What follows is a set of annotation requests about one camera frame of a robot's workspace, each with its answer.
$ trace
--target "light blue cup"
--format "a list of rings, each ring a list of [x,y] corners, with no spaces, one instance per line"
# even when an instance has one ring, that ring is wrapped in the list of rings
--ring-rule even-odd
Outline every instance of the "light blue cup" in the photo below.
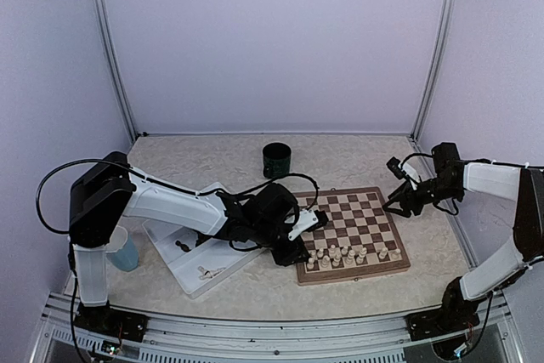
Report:
[[[105,248],[106,257],[121,271],[132,271],[138,267],[139,255],[127,229],[118,225]]]

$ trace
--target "white wall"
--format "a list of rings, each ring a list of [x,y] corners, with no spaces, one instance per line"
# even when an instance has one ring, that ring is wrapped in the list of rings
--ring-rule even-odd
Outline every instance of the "white wall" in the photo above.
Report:
[[[106,0],[140,131],[409,133],[442,0]]]
[[[463,158],[544,164],[544,0],[456,0],[437,91],[422,135]],[[514,205],[468,194],[459,219],[479,261],[506,239]],[[542,362],[544,268],[507,290],[532,363]]]
[[[67,277],[65,236],[47,232],[36,187],[57,165],[129,146],[92,0],[0,0],[0,360],[23,361],[50,290]],[[44,191],[61,230],[75,173]]]

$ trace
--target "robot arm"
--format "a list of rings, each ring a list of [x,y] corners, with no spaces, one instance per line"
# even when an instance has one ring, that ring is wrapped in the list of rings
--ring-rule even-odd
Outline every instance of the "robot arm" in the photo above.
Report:
[[[178,224],[226,241],[269,247],[278,265],[308,260],[300,234],[328,221],[323,212],[300,209],[282,185],[269,183],[256,195],[231,195],[219,183],[205,192],[151,177],[113,152],[71,188],[70,239],[80,298],[86,307],[107,304],[105,246],[121,216]]]
[[[384,210],[403,217],[419,215],[426,204],[444,199],[462,201],[464,190],[517,202],[513,236],[478,268],[456,278],[445,290],[442,305],[407,320],[413,340],[434,337],[478,325],[478,305],[491,291],[512,285],[544,254],[544,174],[540,168],[462,161],[455,144],[432,150],[437,177],[420,181],[396,158],[388,167],[405,182],[394,191]]]

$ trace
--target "chessboard border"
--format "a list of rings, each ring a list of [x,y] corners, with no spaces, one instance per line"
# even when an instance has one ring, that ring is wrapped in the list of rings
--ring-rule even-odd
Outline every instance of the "chessboard border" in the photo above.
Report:
[[[349,195],[357,193],[376,193],[377,198],[380,203],[385,203],[385,200],[382,195],[382,191],[379,187],[361,187],[356,189],[331,189],[331,190],[320,190],[319,196],[338,196],[338,195]],[[300,193],[293,193],[295,197],[314,197],[314,191],[304,191]],[[304,263],[297,264],[297,281],[298,285],[317,285],[323,283],[333,283],[333,282],[343,282],[343,281],[357,281],[358,279],[372,278],[376,276],[382,276],[387,274],[396,274],[399,272],[406,272],[410,266],[410,259],[408,259],[408,254],[406,252],[404,243],[400,239],[399,231],[395,225],[393,218],[390,213],[384,212],[385,216],[388,219],[389,227],[393,233],[393,237],[397,242],[398,249],[400,250],[400,255],[402,259],[399,261],[391,261],[385,264],[376,264],[376,265],[365,265],[361,266],[365,268],[365,273],[361,274],[361,270],[357,267],[348,268],[342,270],[332,270],[332,271],[318,271],[314,273],[306,272],[304,268]]]

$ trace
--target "dark green cup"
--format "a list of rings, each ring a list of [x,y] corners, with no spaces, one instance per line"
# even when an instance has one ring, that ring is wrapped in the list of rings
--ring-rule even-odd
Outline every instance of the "dark green cup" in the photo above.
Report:
[[[267,179],[285,176],[291,166],[291,148],[281,142],[263,148],[263,176]]]

